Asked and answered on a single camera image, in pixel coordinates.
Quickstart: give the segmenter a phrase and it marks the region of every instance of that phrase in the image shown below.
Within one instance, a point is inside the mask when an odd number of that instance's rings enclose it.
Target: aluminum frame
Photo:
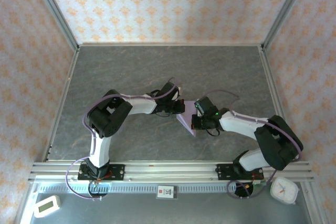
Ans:
[[[72,74],[74,73],[74,69],[75,69],[75,65],[76,65],[76,62],[77,62],[78,54],[79,54],[79,50],[75,50],[75,53],[73,54],[73,57],[72,57],[72,60],[71,60],[70,66],[69,66],[67,79],[64,83],[62,94],[61,94],[60,100],[58,102],[56,114],[55,114],[55,117],[52,121],[53,123],[51,124],[50,132],[49,132],[49,135],[48,135],[48,143],[47,143],[47,145],[45,147],[45,150],[43,152],[43,154],[44,154],[43,159],[42,159],[43,161],[48,160],[48,156],[50,154],[50,149],[52,149],[52,143],[54,142],[54,139],[55,139],[58,123],[59,123],[59,120],[61,118],[61,114],[62,114],[62,111],[63,111],[63,106],[64,106],[64,103],[65,103],[65,99],[67,97],[67,93],[68,93],[68,89],[69,89],[69,86],[70,86]]]
[[[102,42],[102,43],[84,43],[79,47],[115,47],[115,46],[189,46],[189,47],[258,47],[260,43],[139,43],[139,42]]]
[[[29,181],[64,181],[65,172],[73,161],[48,161],[34,163],[29,175]],[[124,164],[123,181],[114,180],[111,183],[218,183],[228,180],[218,180],[215,172],[217,164],[232,164],[223,161],[125,161],[110,164]],[[71,168],[68,178],[77,180],[79,163]],[[274,169],[262,168],[264,177],[268,179]],[[294,182],[312,182],[314,175],[310,162],[299,161],[290,163],[284,170],[277,171],[274,178],[287,177]]]
[[[277,91],[277,88],[276,88],[276,85],[273,79],[273,75],[271,72],[271,68],[269,66],[266,52],[263,50],[262,46],[259,46],[258,49],[259,49],[261,63],[262,63],[262,66],[264,67],[265,76],[267,79],[268,88],[269,88],[269,92],[272,97],[275,112],[277,115],[281,116],[284,120],[286,120],[285,113],[283,112],[283,108],[282,108],[282,105],[279,99],[279,93]]]
[[[58,24],[59,28],[61,29],[62,33],[64,34],[68,44],[73,50],[78,49],[77,40],[72,33],[68,23],[66,22],[60,8],[58,7],[55,0],[44,0],[48,9],[50,10],[51,14],[55,18],[56,23]]]
[[[285,18],[287,17],[289,11],[291,10],[292,6],[294,5],[295,0],[285,0],[282,8],[280,9],[280,12],[278,16],[276,17],[273,25],[271,26],[264,42],[263,47],[265,49],[268,48],[272,40],[274,39],[277,31],[280,29],[282,23],[284,22]]]
[[[20,217],[29,202],[36,200],[39,182],[64,183],[65,171],[71,165],[72,161],[50,161],[34,163],[33,169],[29,176],[29,187],[26,196],[21,204],[15,223],[19,223]],[[104,182],[109,188],[123,188],[132,185],[142,188],[145,186],[155,186],[157,184],[185,184],[193,183],[197,186],[218,187],[219,183],[227,185],[229,180],[218,180],[215,172],[216,164],[230,164],[232,162],[221,161],[126,161],[118,162],[125,164],[125,176],[123,181]],[[88,181],[77,181],[77,174],[80,164],[75,164],[70,170],[68,179],[70,183],[78,188],[83,186],[86,188]],[[264,177],[268,179],[274,169],[271,167],[262,168]],[[303,190],[304,199],[306,201],[308,214],[312,224],[327,224],[327,217],[321,208],[321,200],[319,192],[314,182],[314,175],[310,162],[299,161],[289,164],[283,171],[277,171],[276,177],[287,177],[293,182],[298,182]],[[250,182],[251,180],[241,180],[242,182]],[[33,198],[30,198],[30,192],[33,192]],[[130,193],[128,191],[115,191],[114,193]]]

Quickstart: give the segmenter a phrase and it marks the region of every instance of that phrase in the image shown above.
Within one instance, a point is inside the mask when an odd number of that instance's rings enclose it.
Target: gray table surface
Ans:
[[[49,159],[88,156],[90,133],[81,117],[89,104],[108,90],[142,95],[160,89],[170,77],[182,86],[182,98],[195,100],[214,89],[240,96],[233,109],[258,117],[274,115],[274,106],[257,47],[111,46],[81,47]],[[218,108],[233,97],[213,93]],[[113,136],[111,161],[222,160],[231,161],[255,141],[230,132],[193,137],[175,116],[129,116]]]
[[[37,201],[52,194],[39,194]],[[227,194],[177,194],[177,200],[156,199],[155,194],[110,194],[102,201],[57,194],[61,208],[39,223],[180,223],[180,224],[310,224],[302,190],[295,205],[273,199],[269,188],[256,198],[232,199]]]

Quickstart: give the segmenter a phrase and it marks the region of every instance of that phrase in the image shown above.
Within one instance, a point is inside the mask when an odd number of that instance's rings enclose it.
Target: triangular object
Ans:
[[[193,135],[196,136],[196,131],[191,129],[191,118],[193,114],[197,114],[195,101],[184,101],[185,110],[182,114],[177,114],[176,118],[180,123]]]

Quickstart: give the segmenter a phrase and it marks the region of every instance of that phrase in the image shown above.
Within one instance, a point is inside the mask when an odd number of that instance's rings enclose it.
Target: label tag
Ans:
[[[176,199],[177,187],[176,186],[158,186],[157,199]]]

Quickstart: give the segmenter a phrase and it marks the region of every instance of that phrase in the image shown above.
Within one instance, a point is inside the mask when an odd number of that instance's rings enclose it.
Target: wall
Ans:
[[[285,0],[56,0],[78,43],[261,43]]]
[[[73,52],[43,0],[0,0],[0,222],[42,156]]]
[[[287,118],[336,220],[336,0],[297,0],[267,51]]]

